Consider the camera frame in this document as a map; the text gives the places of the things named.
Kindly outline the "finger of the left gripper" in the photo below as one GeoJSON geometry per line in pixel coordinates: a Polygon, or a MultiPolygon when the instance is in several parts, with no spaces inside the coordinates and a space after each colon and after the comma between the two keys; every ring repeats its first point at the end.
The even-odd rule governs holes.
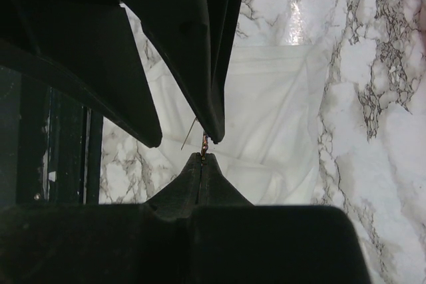
{"type": "Polygon", "coordinates": [[[1,65],[100,112],[145,146],[162,140],[118,0],[1,0],[1,65]]]}

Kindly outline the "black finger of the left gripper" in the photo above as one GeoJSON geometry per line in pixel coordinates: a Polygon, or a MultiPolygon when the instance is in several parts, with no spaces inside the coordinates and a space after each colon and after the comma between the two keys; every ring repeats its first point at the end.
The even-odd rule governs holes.
{"type": "Polygon", "coordinates": [[[224,85],[242,0],[120,0],[171,71],[214,143],[225,135],[224,85]]]}

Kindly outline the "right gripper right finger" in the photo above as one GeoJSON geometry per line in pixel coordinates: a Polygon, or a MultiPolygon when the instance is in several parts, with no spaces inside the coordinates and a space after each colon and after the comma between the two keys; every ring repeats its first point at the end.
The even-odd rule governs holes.
{"type": "Polygon", "coordinates": [[[188,222],[187,283],[369,283],[353,224],[333,206],[222,206],[236,189],[202,163],[188,222]]]}

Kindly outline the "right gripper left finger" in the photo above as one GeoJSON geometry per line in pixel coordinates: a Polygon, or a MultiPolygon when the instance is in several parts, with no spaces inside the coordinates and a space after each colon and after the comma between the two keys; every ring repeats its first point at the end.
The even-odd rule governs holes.
{"type": "Polygon", "coordinates": [[[187,283],[200,155],[144,204],[1,210],[2,283],[187,283]]]}

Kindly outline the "white garment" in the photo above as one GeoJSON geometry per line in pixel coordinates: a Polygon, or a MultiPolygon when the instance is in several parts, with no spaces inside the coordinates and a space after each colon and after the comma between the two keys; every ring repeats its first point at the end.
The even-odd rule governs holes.
{"type": "MultiPolygon", "coordinates": [[[[210,144],[225,178],[258,205],[308,204],[319,176],[317,115],[324,59],[307,45],[236,47],[225,86],[225,137],[210,144]]],[[[164,62],[146,72],[162,129],[138,146],[145,198],[170,183],[202,145],[202,126],[164,62]]]]}

